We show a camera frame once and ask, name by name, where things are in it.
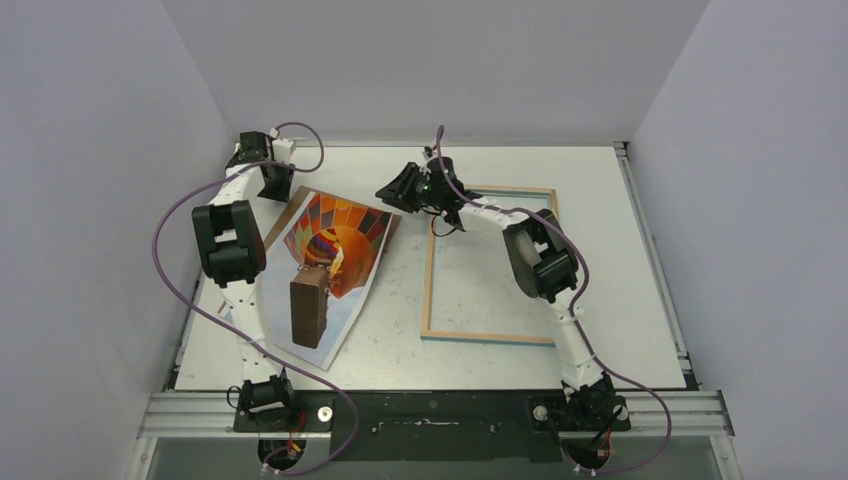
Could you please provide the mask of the brown cardboard backing board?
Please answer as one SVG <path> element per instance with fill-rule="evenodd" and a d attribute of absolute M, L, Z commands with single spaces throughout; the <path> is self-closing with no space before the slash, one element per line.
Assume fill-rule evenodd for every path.
<path fill-rule="evenodd" d="M 381 275 L 403 218 L 367 201 L 361 190 L 301 187 L 268 225 L 268 267 L 260 277 L 263 313 L 274 326 L 317 319 L 355 324 L 380 309 Z"/>

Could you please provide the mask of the hot air balloon photo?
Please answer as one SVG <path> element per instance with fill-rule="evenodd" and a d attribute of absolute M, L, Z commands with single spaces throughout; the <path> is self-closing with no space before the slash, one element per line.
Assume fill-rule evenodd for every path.
<path fill-rule="evenodd" d="M 250 203 L 213 204 L 216 250 L 227 266 L 214 274 L 223 301 L 217 315 L 248 335 L 239 343 L 256 371 L 254 344 L 276 345 L 328 369 L 357 320 L 399 217 L 300 188 L 267 235 Z"/>

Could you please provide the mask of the blue wooden picture frame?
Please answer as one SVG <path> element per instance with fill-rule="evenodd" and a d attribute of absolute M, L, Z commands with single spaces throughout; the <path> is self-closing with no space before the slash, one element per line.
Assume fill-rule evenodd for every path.
<path fill-rule="evenodd" d="M 553 210 L 555 215 L 559 214 L 556 190 L 552 188 L 495 185 L 471 185 L 470 188 L 473 191 L 495 194 L 496 196 L 543 199 L 547 201 L 547 206 Z M 431 326 L 431 322 L 434 306 L 436 238 L 437 234 L 434 231 L 431 231 L 428 234 L 424 280 L 425 300 L 422 307 L 420 328 L 421 339 L 481 344 L 529 345 L 542 347 L 554 346 L 554 341 L 551 338 L 543 336 L 434 330 Z"/>

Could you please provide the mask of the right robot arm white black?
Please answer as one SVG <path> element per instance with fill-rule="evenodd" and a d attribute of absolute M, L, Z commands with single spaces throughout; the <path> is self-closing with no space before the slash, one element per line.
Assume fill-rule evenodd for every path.
<path fill-rule="evenodd" d="M 625 401 L 591 353 L 577 310 L 566 298 L 565 293 L 578 286 L 580 262 L 551 210 L 501 206 L 467 188 L 457 178 L 452 159 L 438 156 L 425 165 L 407 163 L 375 196 L 407 213 L 437 216 L 462 232 L 501 236 L 520 291 L 551 310 L 549 331 L 558 355 L 565 421 L 577 430 L 602 432 L 628 421 Z"/>

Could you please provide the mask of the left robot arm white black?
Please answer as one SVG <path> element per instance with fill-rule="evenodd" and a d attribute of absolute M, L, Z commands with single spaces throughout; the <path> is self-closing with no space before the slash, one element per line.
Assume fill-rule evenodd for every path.
<path fill-rule="evenodd" d="M 282 431 L 296 422 L 299 405 L 285 368 L 263 352 L 269 324 L 261 308 L 259 275 L 267 266 L 266 247 L 250 204 L 278 183 L 278 173 L 291 176 L 286 168 L 271 166 L 274 159 L 270 135 L 241 133 L 225 167 L 228 181 L 208 204 L 194 208 L 191 218 L 204 274 L 224 298 L 223 317 L 242 333 L 237 337 L 242 365 L 237 411 Z"/>

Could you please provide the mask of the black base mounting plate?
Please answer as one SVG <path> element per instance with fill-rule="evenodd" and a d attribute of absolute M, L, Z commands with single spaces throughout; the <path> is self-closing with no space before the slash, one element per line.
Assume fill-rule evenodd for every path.
<path fill-rule="evenodd" d="M 326 434 L 341 461 L 560 461 L 561 447 L 593 449 L 631 428 L 623 397 L 561 390 L 300 391 L 281 413 L 236 411 L 232 429 L 292 439 Z"/>

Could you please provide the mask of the aluminium rail front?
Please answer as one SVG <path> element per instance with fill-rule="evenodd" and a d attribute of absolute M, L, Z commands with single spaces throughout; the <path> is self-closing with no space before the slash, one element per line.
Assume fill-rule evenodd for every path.
<path fill-rule="evenodd" d="M 641 391 L 624 391 L 636 436 L 660 436 L 665 417 L 659 402 Z M 672 417 L 674 436 L 733 437 L 735 431 L 720 391 L 666 390 L 663 397 Z M 236 412 L 222 392 L 153 394 L 141 423 L 141 438 L 280 438 L 280 433 L 237 432 Z"/>

